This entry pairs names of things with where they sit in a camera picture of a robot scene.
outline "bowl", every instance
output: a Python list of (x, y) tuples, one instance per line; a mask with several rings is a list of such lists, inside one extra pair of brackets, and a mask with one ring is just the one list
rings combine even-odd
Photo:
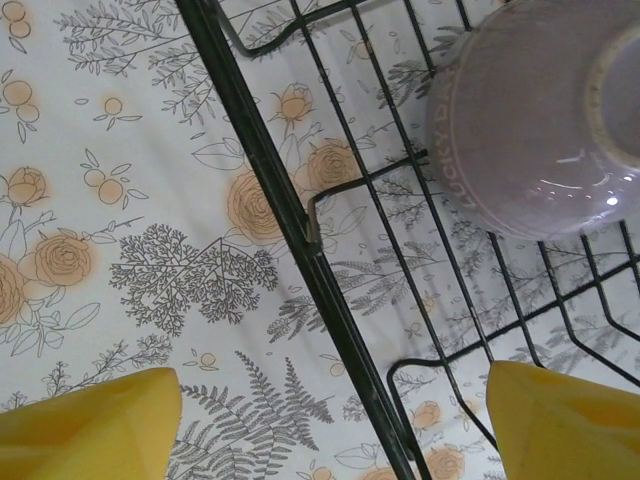
[(427, 101), (430, 165), (487, 230), (552, 240), (640, 207), (640, 2), (517, 0), (463, 35)]

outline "orange rose print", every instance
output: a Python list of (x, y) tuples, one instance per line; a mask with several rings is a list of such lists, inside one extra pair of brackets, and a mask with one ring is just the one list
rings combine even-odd
[(227, 202), (229, 220), (256, 245), (271, 245), (282, 238), (276, 217), (253, 172), (240, 175)]
[(40, 170), (19, 168), (9, 180), (9, 199), (15, 205), (30, 205), (44, 197), (47, 182)]
[(464, 475), (464, 455), (452, 448), (432, 451), (425, 460), (433, 480), (459, 480)]
[(361, 480), (398, 480), (398, 477), (392, 468), (387, 467), (369, 472)]
[(307, 166), (309, 184), (316, 191), (323, 191), (360, 176), (358, 164), (349, 146), (334, 141), (311, 154)]
[(91, 256), (86, 242), (67, 235), (43, 240), (34, 253), (18, 264), (20, 273), (30, 280), (51, 286), (70, 286), (91, 271)]
[(12, 321), (24, 305), (23, 284), (15, 262), (0, 255), (0, 325)]
[(272, 120), (280, 118), (287, 122), (287, 127), (303, 120), (313, 106), (313, 98), (309, 87), (300, 83), (289, 85), (282, 96), (274, 95), (280, 100), (280, 111)]
[(436, 402), (422, 402), (415, 412), (411, 423), (419, 430), (433, 427), (440, 420), (440, 407)]

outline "botanical print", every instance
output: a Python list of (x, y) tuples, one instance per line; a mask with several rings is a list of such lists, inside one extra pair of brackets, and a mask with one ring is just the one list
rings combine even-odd
[[(371, 33), (373, 25), (367, 28), (367, 35)], [(369, 60), (369, 51), (365, 45), (362, 37), (348, 32), (347, 30), (340, 30), (340, 34), (352, 45), (349, 47), (349, 53), (347, 54), (347, 65), (353, 62), (354, 59)]]
[(329, 360), (330, 362), (332, 362), (331, 366), (329, 367), (329, 373), (332, 377), (340, 377), (344, 375), (346, 369), (344, 368), (344, 363), (342, 363), (342, 360), (340, 360), (338, 357), (329, 353), (323, 353), (322, 355), (320, 355), (320, 358), (324, 358), (325, 360)]
[(231, 185), (227, 213), (231, 223), (256, 245), (271, 245), (282, 238), (276, 217), (252, 171), (239, 175)]
[(80, 166), (86, 170), (84, 183), (95, 190), (98, 199), (105, 205), (122, 205), (122, 210), (129, 206), (130, 199), (147, 200), (149, 197), (137, 188), (125, 187), (131, 180), (124, 174), (131, 168), (130, 163), (121, 163), (108, 171), (101, 170), (100, 162), (87, 148), (84, 151), (88, 163)]
[(9, 30), (9, 43), (20, 53), (27, 53), (22, 40), (31, 35), (31, 18), (23, 2), (5, 2), (0, 9)]
[(137, 122), (142, 115), (120, 115), (124, 108), (122, 100), (116, 97), (108, 98), (103, 105), (104, 113), (93, 119), (94, 122), (107, 122), (107, 132), (111, 130), (116, 122)]
[[(249, 48), (274, 38), (294, 19), (288, 7), (271, 4), (243, 12)], [(301, 5), (306, 13), (319, 8), (318, 0)], [(260, 13), (260, 21), (251, 22)], [(111, 0), (95, 2), (84, 12), (62, 14), (55, 23), (69, 36), (69, 60), (76, 70), (127, 77), (142, 66), (155, 72), (152, 85), (170, 90), (164, 111), (180, 117), (181, 123), (204, 124), (205, 116), (216, 118), (218, 101), (211, 79), (196, 52), (174, 2), (168, 0)]]
[(93, 233), (45, 229), (57, 220), (53, 211), (42, 211), (35, 219), (31, 215), (42, 210), (48, 198), (50, 185), (43, 173), (20, 167), (9, 177), (0, 175), (0, 183), (4, 184), (0, 207), (4, 205), (9, 214), (0, 234), (0, 344), (10, 346), (11, 356), (37, 347), (40, 357), (45, 347), (59, 349), (68, 332), (98, 316), (99, 302), (68, 316), (57, 308), (63, 307), (67, 290), (91, 274), (93, 245), (115, 242), (110, 232), (135, 219), (119, 225), (111, 222)]
[(202, 412), (178, 436), (168, 479), (278, 478), (296, 447), (318, 451), (311, 422), (333, 423), (331, 397), (312, 396), (289, 358), (282, 389), (246, 354), (236, 354), (248, 373), (251, 396), (234, 396), (233, 387), (183, 385), (187, 408)]
[[(427, 269), (446, 263), (442, 246), (432, 243), (405, 242), (405, 255), (412, 256), (410, 269)], [(379, 256), (373, 262), (338, 261), (332, 263), (334, 274), (343, 294), (348, 295), (351, 309), (364, 316), (372, 315), (387, 304), (402, 301), (409, 294), (407, 278), (397, 265), (397, 258), (391, 247), (378, 249)], [(322, 319), (308, 295), (285, 300), (280, 307), (280, 315), (272, 322), (267, 333), (271, 342), (287, 335), (291, 340), (303, 328), (308, 331), (324, 331)]]
[(309, 465), (309, 472), (296, 472), (302, 480), (336, 480), (333, 472), (327, 467), (317, 467), (316, 461), (312, 460)]
[(351, 147), (339, 140), (328, 138), (327, 142), (314, 149), (307, 164), (309, 185), (318, 192), (360, 177)]
[(3, 411), (13, 410), (23, 405), (81, 390), (111, 380), (114, 376), (129, 373), (131, 368), (139, 370), (164, 365), (169, 360), (171, 350), (169, 338), (165, 336), (152, 334), (142, 337), (133, 347), (125, 340), (121, 340), (114, 344), (113, 348), (100, 353), (93, 362), (90, 362), (94, 368), (86, 371), (82, 375), (82, 380), (71, 380), (71, 375), (67, 373), (69, 365), (56, 362), (51, 373), (42, 379), (46, 387), (46, 395), (30, 400), (23, 393), (14, 392), (6, 402), (0, 404), (0, 408)]
[(216, 357), (213, 353), (205, 352), (202, 355), (198, 355), (195, 348), (191, 349), (191, 356), (196, 360), (189, 360), (182, 364), (183, 367), (198, 367), (203, 372), (217, 372), (220, 370), (214, 366), (216, 363)]
[(287, 124), (284, 136), (295, 128), (296, 123), (302, 122), (312, 111), (313, 96), (311, 89), (301, 83), (291, 83), (282, 95), (272, 93), (278, 99), (278, 112), (271, 117), (271, 120), (284, 120)]
[(210, 323), (238, 324), (258, 308), (262, 288), (278, 285), (271, 256), (242, 250), (219, 237), (202, 250), (182, 232), (163, 224), (120, 239), (120, 262), (112, 263), (111, 286), (126, 289), (122, 304), (136, 326), (153, 323), (178, 337), (196, 303)]
[(40, 118), (40, 110), (34, 105), (33, 89), (24, 80), (16, 80), (13, 70), (7, 70), (0, 79), (2, 96), (0, 97), (0, 115), (14, 113), (18, 119), (20, 141), (27, 141), (27, 132), (36, 132), (34, 125)]

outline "tablecloth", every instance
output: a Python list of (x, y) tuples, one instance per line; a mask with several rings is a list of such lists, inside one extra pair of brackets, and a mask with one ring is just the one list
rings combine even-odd
[[(288, 1), (221, 3), (249, 47), (293, 18)], [(310, 12), (329, 3), (299, 5)], [(467, 0), (472, 23), (501, 3)], [(437, 62), (462, 32), (455, 2), (413, 5)], [(360, 10), (412, 141), (424, 145), (429, 80), (405, 7), (379, 0)], [(168, 479), (395, 478), (174, 3), (11, 0), (1, 12), (2, 409), (168, 365), (184, 397)], [(350, 14), (312, 32), (367, 167), (402, 158)], [(303, 200), (359, 176), (299, 33), (277, 52), (238, 62)], [(484, 329), (513, 322), (485, 232), (429, 185)], [(473, 343), (478, 334), (413, 171), (376, 188), (446, 351)], [(436, 358), (365, 189), (322, 203), (320, 223), (381, 374), (410, 355)], [(640, 221), (629, 228), (635, 242)], [(590, 239), (600, 271), (628, 260), (617, 226)], [(552, 300), (537, 245), (500, 244), (524, 313)], [(563, 292), (591, 280), (579, 239), (549, 252)], [(631, 271), (604, 286), (615, 320), (638, 331)], [(638, 375), (637, 344), (607, 324), (594, 289), (568, 308), (580, 340)], [(545, 365), (637, 391), (571, 343), (557, 309), (529, 325)], [(531, 361), (520, 329), (492, 351)], [(488, 366), (482, 349), (453, 364), (486, 425)], [(406, 368), (396, 381), (435, 480), (505, 478), (441, 369)]]

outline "wire rack frame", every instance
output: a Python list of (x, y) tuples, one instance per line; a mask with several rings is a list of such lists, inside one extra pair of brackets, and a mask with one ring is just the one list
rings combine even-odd
[[(605, 367), (608, 367), (611, 371), (623, 377), (633, 385), (640, 387), (640, 380), (637, 377), (620, 368), (614, 362), (611, 362), (580, 341), (572, 326), (571, 318), (566, 306), (573, 298), (591, 289), (595, 289), (608, 324), (621, 332), (624, 336), (640, 343), (640, 336), (637, 333), (632, 332), (614, 320), (603, 287), (603, 282), (607, 279), (614, 277), (620, 272), (631, 269), (640, 295), (640, 269), (638, 268), (640, 256), (634, 251), (631, 235), (626, 223), (620, 222), (619, 228), (624, 241), (626, 253), (628, 255), (628, 260), (607, 272), (601, 273), (598, 271), (589, 239), (586, 236), (582, 236), (582, 246), (589, 264), (592, 280), (580, 285), (570, 292), (563, 293), (558, 285), (556, 272), (549, 258), (547, 247), (544, 243), (539, 242), (538, 249), (546, 268), (546, 274), (548, 275), (552, 286), (554, 299), (534, 311), (524, 314), (518, 296), (516, 295), (513, 281), (505, 261), (505, 256), (498, 243), (498, 239), (493, 233), (487, 233), (499, 265), (500, 273), (502, 274), (505, 286), (514, 307), (516, 320), (499, 330), (486, 334), (476, 313), (476, 309), (469, 293), (469, 288), (466, 285), (462, 270), (458, 265), (451, 241), (447, 236), (443, 222), (440, 219), (439, 213), (436, 210), (435, 203), (429, 191), (427, 181), (422, 173), (422, 166), (427, 152), (425, 150), (415, 151), (413, 148), (407, 134), (407, 129), (405, 128), (396, 109), (391, 90), (380, 67), (376, 53), (369, 41), (369, 35), (358, 10), (358, 6), (367, 1), (370, 0), (340, 0), (329, 6), (318, 8), (313, 12), (303, 13), (298, 2), (296, 0), (290, 0), (294, 19), (285, 26), (280, 34), (273, 40), (253, 49), (247, 48), (243, 44), (238, 33), (231, 25), (229, 18), (221, 8), (218, 0), (177, 0), (177, 5), (202, 57), (203, 63), (211, 76), (221, 103), (228, 112), (229, 119), (238, 134), (239, 140), (247, 153), (258, 181), (260, 182), (260, 185), (265, 192), (265, 196), (278, 220), (292, 256), (294, 257), (307, 287), (309, 288), (311, 296), (317, 305), (318, 312), (324, 320), (327, 331), (331, 336), (341, 359), (343, 360), (345, 369), (348, 372), (354, 388), (362, 401), (368, 418), (376, 431), (391, 467), (400, 480), (414, 480), (416, 477), (409, 462), (415, 461), (420, 477), (423, 480), (431, 480), (432, 477), (430, 476), (419, 443), (413, 433), (413, 429), (402, 404), (399, 391), (394, 383), (395, 374), (403, 367), (410, 365), (443, 369), (460, 407), (468, 415), (475, 426), (483, 433), (486, 439), (494, 446), (494, 448), (497, 448), (496, 441), (492, 433), (464, 401), (460, 387), (452, 371), (451, 364), (452, 362), (478, 349), (481, 349), (488, 361), (492, 362), (494, 357), (490, 342), (508, 332), (519, 329), (523, 335), (534, 364), (545, 368), (545, 365), (540, 360), (540, 356), (536, 351), (532, 335), (529, 331), (528, 322), (546, 312), (558, 309), (567, 330), (567, 334), (571, 342), (578, 349), (582, 350)], [(464, 28), (467, 31), (470, 31), (472, 26), (463, 0), (453, 1), (455, 1), (458, 7), (460, 19)], [(429, 75), (433, 77), (436, 74), (436, 67), (429, 54), (427, 42), (420, 31), (418, 18), (411, 4), (411, 0), (398, 0), (398, 2), (402, 2), (404, 4), (405, 13), (408, 15), (411, 22), (420, 50), (424, 56)], [(351, 132), (348, 120), (342, 111), (336, 91), (326, 74), (325, 67), (311, 34), (311, 28), (314, 22), (340, 12), (350, 12), (357, 25), (362, 41), (367, 48), (369, 59), (375, 71), (384, 99), (391, 111), (398, 134), (402, 139), (404, 150), (407, 152), (406, 158), (375, 172), (369, 172), (365, 167), (362, 156), (356, 145), (354, 135)], [(277, 148), (271, 139), (257, 107), (254, 104), (251, 92), (242, 76), (238, 64), (235, 61), (232, 48), (229, 45), (230, 42), (233, 48), (241, 55), (255, 58), (277, 50), (294, 34), (302, 35), (305, 40), (309, 53), (313, 57), (314, 63), (323, 80), (323, 85), (327, 90), (327, 94), (335, 110), (335, 114), (341, 124), (345, 137), (354, 153), (362, 174), (362, 177), (357, 180), (333, 187), (317, 194), (309, 201), (306, 212), (303, 205), (300, 203), (291, 181), (289, 180), (283, 163), (279, 157)], [(445, 348), (438, 338), (436, 329), (429, 318), (429, 314), (426, 311), (423, 302), (421, 301), (416, 282), (402, 253), (400, 243), (393, 228), (391, 227), (389, 218), (382, 208), (381, 199), (374, 187), (374, 180), (377, 178), (387, 175), (397, 169), (406, 167), (413, 169), (416, 174), (420, 188), (424, 194), (429, 211), (433, 217), (437, 231), (446, 251), (446, 255), (453, 268), (464, 302), (478, 334), (478, 340), (475, 343), (472, 343), (449, 355), (445, 353)], [(386, 375), (388, 391), (385, 389), (384, 382), (378, 375), (367, 346), (363, 341), (358, 327), (356, 326), (348, 304), (342, 295), (338, 282), (336, 281), (336, 277), (334, 276), (333, 271), (322, 251), (322, 238), (316, 213), (316, 206), (321, 200), (359, 187), (367, 188), (369, 195), (376, 206), (376, 210), (379, 213), (380, 220), (388, 236), (389, 242), (391, 243), (393, 251), (398, 258), (398, 263), (405, 275), (407, 284), (409, 285), (424, 321), (424, 325), (429, 332), (438, 354), (437, 360), (406, 358), (396, 362), (389, 369)]]

